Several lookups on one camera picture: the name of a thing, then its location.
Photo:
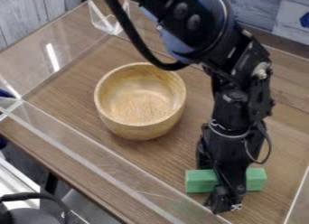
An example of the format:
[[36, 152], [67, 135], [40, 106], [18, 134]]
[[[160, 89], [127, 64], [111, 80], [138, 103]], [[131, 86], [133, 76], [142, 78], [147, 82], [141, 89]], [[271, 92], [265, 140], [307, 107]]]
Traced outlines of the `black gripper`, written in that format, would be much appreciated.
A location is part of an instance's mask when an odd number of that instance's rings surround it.
[[224, 129], [217, 123], [206, 123], [196, 150], [198, 170], [213, 169], [218, 185], [204, 205], [217, 215], [240, 210], [246, 194], [246, 170], [253, 163], [265, 164], [268, 157], [259, 159], [268, 141], [267, 124], [259, 122], [244, 130]]

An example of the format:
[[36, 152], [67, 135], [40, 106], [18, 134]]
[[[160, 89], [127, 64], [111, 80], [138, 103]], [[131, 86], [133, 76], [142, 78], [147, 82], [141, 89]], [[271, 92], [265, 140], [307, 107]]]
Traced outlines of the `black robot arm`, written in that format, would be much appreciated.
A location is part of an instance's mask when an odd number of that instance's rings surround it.
[[276, 105], [269, 52], [234, 18], [229, 0], [135, 0], [154, 18], [166, 48], [176, 58], [162, 62], [138, 34], [118, 0], [105, 0], [130, 40], [158, 68], [204, 66], [212, 78], [214, 110], [202, 126], [197, 166], [214, 171], [218, 184], [204, 205], [218, 214], [241, 208], [248, 192], [248, 168], [263, 164], [261, 148], [272, 145], [265, 118]]

